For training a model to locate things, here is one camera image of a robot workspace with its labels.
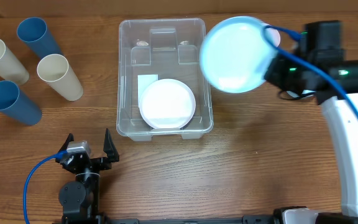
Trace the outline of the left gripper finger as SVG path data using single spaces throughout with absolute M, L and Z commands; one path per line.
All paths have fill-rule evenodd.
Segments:
M 63 143 L 62 147 L 60 148 L 60 150 L 56 153 L 55 162 L 60 162 L 63 155 L 67 152 L 69 143 L 73 141 L 74 141 L 74 135 L 70 133 L 66 138 L 65 142 Z
M 109 162 L 119 162 L 119 154 L 108 128 L 106 128 L 105 132 L 103 151 L 106 153 Z

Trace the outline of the pink bowl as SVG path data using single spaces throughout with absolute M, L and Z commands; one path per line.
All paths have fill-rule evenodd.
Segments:
M 273 28 L 269 29 L 269 32 L 271 33 L 272 37 L 273 37 L 273 43 L 276 47 L 278 47 L 280 45 L 281 42 L 281 37 L 279 34 L 279 31 Z

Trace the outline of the light blue plate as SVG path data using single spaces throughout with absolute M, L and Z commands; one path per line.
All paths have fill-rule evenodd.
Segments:
M 277 52 L 267 24 L 257 18 L 237 16 L 215 25 L 200 50 L 200 67 L 209 83 L 226 93 L 245 93 L 261 86 Z

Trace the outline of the cream cup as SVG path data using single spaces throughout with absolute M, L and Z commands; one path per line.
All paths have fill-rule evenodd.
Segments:
M 84 93 L 78 77 L 63 55 L 45 56 L 37 65 L 37 75 L 68 101 L 79 100 Z
M 0 77 L 17 85 L 23 85 L 29 79 L 29 72 L 1 39 Z

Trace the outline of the white pink plate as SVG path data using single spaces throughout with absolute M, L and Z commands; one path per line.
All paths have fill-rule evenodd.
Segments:
M 154 129 L 180 129 L 190 122 L 195 109 L 194 93 L 175 79 L 153 82 L 139 100 L 143 120 Z

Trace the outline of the clear plastic storage bin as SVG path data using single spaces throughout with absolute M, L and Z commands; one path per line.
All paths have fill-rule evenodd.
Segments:
M 119 25 L 119 75 L 116 130 L 133 141 L 179 134 L 199 139 L 213 128 L 211 89 L 199 66 L 199 51 L 206 35 L 200 18 L 135 19 Z M 180 129 L 154 129 L 141 117 L 137 76 L 157 74 L 175 79 L 194 93 L 195 113 Z

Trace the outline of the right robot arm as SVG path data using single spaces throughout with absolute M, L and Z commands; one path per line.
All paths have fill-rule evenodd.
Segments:
M 358 223 L 358 60 L 346 60 L 339 21 L 287 30 L 297 43 L 293 53 L 277 48 L 265 79 L 296 99 L 316 98 L 328 124 L 341 181 L 341 210 L 278 208 L 275 223 Z

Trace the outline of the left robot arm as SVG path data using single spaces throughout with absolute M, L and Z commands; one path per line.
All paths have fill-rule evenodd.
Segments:
M 119 154 L 107 129 L 104 137 L 105 157 L 90 156 L 87 141 L 74 141 L 69 134 L 58 151 L 55 162 L 75 174 L 75 180 L 66 183 L 59 191 L 58 199 L 63 207 L 62 223 L 110 223 L 107 215 L 99 211 L 99 180 L 102 170 L 111 169 L 119 161 Z

